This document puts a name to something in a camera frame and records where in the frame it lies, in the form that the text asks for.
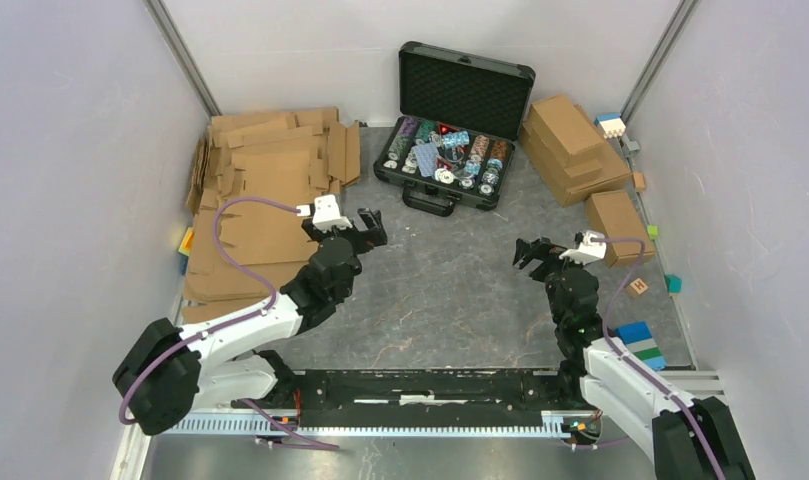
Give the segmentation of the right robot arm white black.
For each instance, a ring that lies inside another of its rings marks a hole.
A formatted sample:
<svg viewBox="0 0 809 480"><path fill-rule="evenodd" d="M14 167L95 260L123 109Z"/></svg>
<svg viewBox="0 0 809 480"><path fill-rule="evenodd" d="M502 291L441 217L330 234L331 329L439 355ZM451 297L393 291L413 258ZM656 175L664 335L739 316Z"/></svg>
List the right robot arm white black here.
<svg viewBox="0 0 809 480"><path fill-rule="evenodd" d="M604 258L615 239L586 230L567 248L546 237L516 242L513 264L538 266L564 359L559 399L587 404L609 416L651 461L659 479L753 479L756 474L730 408L719 398L699 398L653 370L612 334L600 313L599 281L586 265Z"/></svg>

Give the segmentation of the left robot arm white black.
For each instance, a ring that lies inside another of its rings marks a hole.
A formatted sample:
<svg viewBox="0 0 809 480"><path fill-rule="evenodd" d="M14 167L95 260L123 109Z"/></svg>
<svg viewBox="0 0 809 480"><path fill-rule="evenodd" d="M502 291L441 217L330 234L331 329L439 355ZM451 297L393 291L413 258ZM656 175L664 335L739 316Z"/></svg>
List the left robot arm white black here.
<svg viewBox="0 0 809 480"><path fill-rule="evenodd" d="M318 249L266 299L185 327L166 318L151 322L112 376L122 396L120 420L153 436L198 409L239 400L286 405L294 394L291 369L277 353L257 349L318 327L352 294L360 255L388 242L380 211L358 214L362 230L347 217L304 220Z"/></svg>

